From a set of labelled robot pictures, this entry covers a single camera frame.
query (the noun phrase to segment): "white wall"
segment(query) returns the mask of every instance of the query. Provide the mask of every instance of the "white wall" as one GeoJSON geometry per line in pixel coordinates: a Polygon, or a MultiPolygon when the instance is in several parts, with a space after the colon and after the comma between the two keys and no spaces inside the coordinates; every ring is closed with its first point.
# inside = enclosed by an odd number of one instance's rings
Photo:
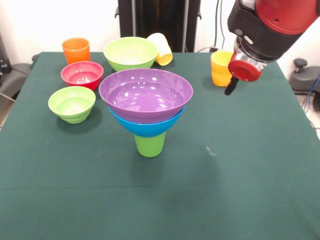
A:
{"type": "MultiPolygon", "coordinates": [[[[227,19],[235,0],[224,0],[222,27],[224,49],[233,50],[235,35],[228,31],[227,19]]],[[[202,20],[198,19],[195,51],[214,44],[217,0],[201,0],[202,20]]],[[[94,52],[120,37],[119,17],[114,18],[117,0],[0,0],[0,33],[11,63],[31,62],[34,54],[62,51],[61,43],[70,37],[84,37],[94,52]]],[[[288,77],[295,58],[320,66],[320,19],[292,46],[278,63],[288,77]]],[[[217,46],[222,46],[218,27],[217,46]]]]}
{"type": "Polygon", "coordinates": [[[120,37],[117,0],[0,0],[0,33],[12,64],[40,52],[61,52],[71,37],[89,40],[101,52],[120,37]]]}

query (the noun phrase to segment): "cup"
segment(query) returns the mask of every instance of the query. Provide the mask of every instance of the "cup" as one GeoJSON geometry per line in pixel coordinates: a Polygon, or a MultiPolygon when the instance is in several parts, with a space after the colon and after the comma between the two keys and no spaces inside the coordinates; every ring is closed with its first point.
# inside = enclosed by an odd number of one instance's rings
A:
{"type": "Polygon", "coordinates": [[[62,43],[62,48],[68,64],[90,61],[90,48],[87,39],[80,37],[67,39],[62,43]]]}
{"type": "Polygon", "coordinates": [[[154,158],[158,156],[164,149],[166,131],[158,136],[153,137],[142,137],[135,134],[133,136],[136,149],[138,150],[139,154],[146,158],[154,158]]]}
{"type": "Polygon", "coordinates": [[[168,65],[172,61],[173,55],[165,35],[157,32],[151,34],[146,39],[152,42],[157,48],[158,53],[155,57],[155,61],[160,66],[168,65]]]}
{"type": "Polygon", "coordinates": [[[232,56],[233,53],[228,51],[216,51],[211,54],[211,76],[212,82],[216,86],[228,86],[232,77],[228,69],[232,56]]]}

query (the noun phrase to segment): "green tablecloth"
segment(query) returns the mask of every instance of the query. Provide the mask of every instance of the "green tablecloth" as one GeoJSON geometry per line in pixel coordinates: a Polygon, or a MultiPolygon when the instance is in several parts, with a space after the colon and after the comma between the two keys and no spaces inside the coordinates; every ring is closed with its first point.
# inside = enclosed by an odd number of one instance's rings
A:
{"type": "Polygon", "coordinates": [[[0,132],[1,240],[320,238],[320,142],[276,63],[224,96],[208,53],[175,54],[194,96],[151,159],[98,90],[82,123],[50,112],[65,66],[40,54],[0,132]]]}

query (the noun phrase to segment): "bowl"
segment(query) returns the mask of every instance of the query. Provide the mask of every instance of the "bowl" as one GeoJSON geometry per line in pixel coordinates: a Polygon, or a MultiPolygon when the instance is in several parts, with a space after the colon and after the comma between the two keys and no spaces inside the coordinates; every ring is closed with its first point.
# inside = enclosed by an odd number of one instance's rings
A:
{"type": "Polygon", "coordinates": [[[186,107],[184,107],[174,117],[166,121],[161,121],[157,123],[136,123],[136,122],[127,121],[119,117],[114,111],[112,111],[112,109],[109,108],[109,110],[112,113],[112,115],[115,117],[115,119],[129,132],[139,137],[152,138],[160,134],[163,134],[165,131],[171,128],[176,123],[176,121],[180,118],[185,108],[186,107]]]}
{"type": "Polygon", "coordinates": [[[78,61],[61,71],[61,78],[70,86],[86,87],[94,91],[104,74],[104,68],[93,61],[78,61]]]}
{"type": "Polygon", "coordinates": [[[104,56],[116,71],[150,68],[155,62],[158,50],[151,41],[137,36],[118,38],[108,43],[104,56]]]}
{"type": "Polygon", "coordinates": [[[62,120],[77,124],[88,117],[95,101],[96,95],[91,89],[83,86],[68,86],[52,94],[48,106],[62,120]]]}
{"type": "Polygon", "coordinates": [[[115,72],[99,86],[101,98],[119,117],[139,124],[166,121],[193,95],[183,77],[164,70],[137,68],[115,72]]]}

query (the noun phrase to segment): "stacked bowls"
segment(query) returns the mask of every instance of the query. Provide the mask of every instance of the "stacked bowls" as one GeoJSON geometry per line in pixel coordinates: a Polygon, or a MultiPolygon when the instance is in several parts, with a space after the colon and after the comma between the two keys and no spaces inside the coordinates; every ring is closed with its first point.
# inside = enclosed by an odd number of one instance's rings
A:
{"type": "Polygon", "coordinates": [[[134,68],[106,77],[99,94],[116,120],[133,133],[138,152],[151,158],[162,152],[166,132],[182,115],[193,88],[172,72],[134,68]]]}

